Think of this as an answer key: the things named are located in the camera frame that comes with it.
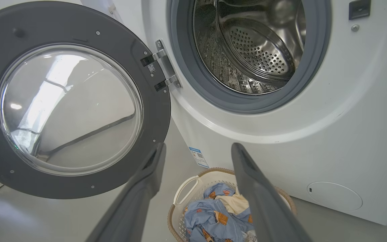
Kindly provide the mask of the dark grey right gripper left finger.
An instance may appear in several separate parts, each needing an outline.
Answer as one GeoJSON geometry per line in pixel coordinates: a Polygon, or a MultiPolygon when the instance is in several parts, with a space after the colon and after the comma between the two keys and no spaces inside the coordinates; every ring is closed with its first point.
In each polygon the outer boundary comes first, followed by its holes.
{"type": "Polygon", "coordinates": [[[159,192],[166,159],[166,144],[156,144],[124,185],[87,242],[140,242],[150,200],[159,192]]]}

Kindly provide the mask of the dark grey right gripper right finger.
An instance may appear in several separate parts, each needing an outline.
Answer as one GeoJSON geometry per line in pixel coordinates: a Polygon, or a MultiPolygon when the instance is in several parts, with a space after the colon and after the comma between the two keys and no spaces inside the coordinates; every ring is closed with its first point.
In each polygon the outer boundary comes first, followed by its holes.
{"type": "Polygon", "coordinates": [[[310,236],[244,146],[233,143],[231,156],[238,188],[249,202],[258,240],[311,242],[310,236]]]}

